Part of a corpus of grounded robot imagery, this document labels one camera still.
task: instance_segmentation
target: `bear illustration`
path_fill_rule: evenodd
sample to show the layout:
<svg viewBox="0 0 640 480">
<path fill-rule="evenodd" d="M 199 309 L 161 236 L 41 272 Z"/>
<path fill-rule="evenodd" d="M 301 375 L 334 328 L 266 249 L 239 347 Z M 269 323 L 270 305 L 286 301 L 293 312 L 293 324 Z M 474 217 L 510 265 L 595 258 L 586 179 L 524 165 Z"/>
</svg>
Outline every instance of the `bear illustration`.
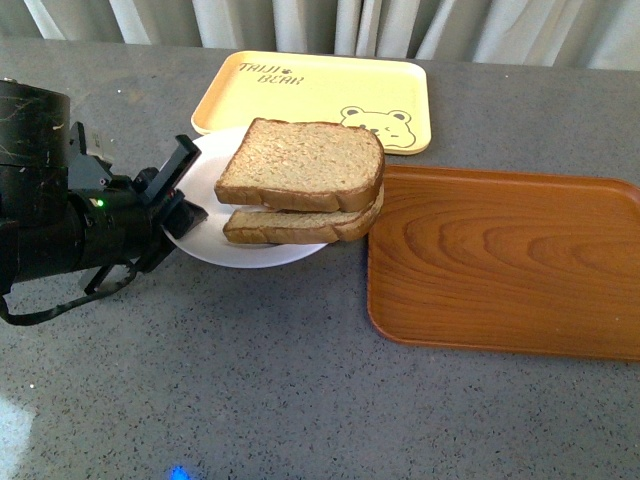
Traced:
<svg viewBox="0 0 640 480">
<path fill-rule="evenodd" d="M 345 107 L 340 113 L 342 125 L 370 130 L 385 147 L 406 148 L 416 141 L 416 136 L 409 129 L 411 115 L 402 110 L 382 113 L 365 112 L 360 107 Z"/>
</svg>

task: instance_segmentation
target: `curtain fold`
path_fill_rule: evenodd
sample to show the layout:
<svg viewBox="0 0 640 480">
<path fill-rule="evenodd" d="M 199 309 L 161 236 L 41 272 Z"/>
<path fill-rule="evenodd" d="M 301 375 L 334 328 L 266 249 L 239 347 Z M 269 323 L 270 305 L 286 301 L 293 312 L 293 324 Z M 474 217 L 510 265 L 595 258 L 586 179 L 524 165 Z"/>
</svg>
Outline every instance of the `curtain fold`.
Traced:
<svg viewBox="0 0 640 480">
<path fill-rule="evenodd" d="M 2 0 L 0 36 L 640 70 L 640 0 Z"/>
</svg>

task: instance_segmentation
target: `sandwich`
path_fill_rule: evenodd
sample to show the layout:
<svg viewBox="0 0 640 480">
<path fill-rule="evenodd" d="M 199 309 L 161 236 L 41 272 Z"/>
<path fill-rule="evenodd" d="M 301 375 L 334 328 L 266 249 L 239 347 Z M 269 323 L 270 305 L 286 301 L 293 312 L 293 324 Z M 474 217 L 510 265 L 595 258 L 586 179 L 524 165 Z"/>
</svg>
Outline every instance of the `sandwich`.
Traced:
<svg viewBox="0 0 640 480">
<path fill-rule="evenodd" d="M 363 128 L 255 119 L 215 185 L 236 210 L 233 243 L 330 243 L 364 236 L 384 200 L 384 149 Z"/>
</svg>

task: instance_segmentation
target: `blue light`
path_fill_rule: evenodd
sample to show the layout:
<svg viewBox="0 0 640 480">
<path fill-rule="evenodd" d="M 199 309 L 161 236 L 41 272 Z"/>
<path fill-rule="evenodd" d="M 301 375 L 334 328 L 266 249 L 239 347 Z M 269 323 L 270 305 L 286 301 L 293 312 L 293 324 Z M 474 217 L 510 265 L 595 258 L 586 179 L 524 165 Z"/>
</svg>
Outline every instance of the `blue light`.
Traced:
<svg viewBox="0 0 640 480">
<path fill-rule="evenodd" d="M 171 472 L 171 480 L 191 480 L 191 477 L 187 475 L 184 468 L 175 467 Z"/>
</svg>

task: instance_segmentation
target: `robotic arm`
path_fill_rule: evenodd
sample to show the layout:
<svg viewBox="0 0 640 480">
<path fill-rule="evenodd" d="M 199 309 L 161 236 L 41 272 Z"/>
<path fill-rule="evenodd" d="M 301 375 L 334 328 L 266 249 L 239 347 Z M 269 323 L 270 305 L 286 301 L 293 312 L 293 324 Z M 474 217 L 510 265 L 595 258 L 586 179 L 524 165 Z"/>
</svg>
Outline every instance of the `robotic arm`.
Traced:
<svg viewBox="0 0 640 480">
<path fill-rule="evenodd" d="M 65 95 L 0 81 L 0 295 L 14 283 L 87 270 L 86 296 L 51 310 L 0 317 L 35 325 L 111 295 L 148 273 L 207 213 L 176 186 L 200 155 L 186 135 L 161 169 L 135 179 L 111 173 L 99 134 L 69 127 Z M 128 276 L 102 283 L 116 265 Z"/>
</svg>

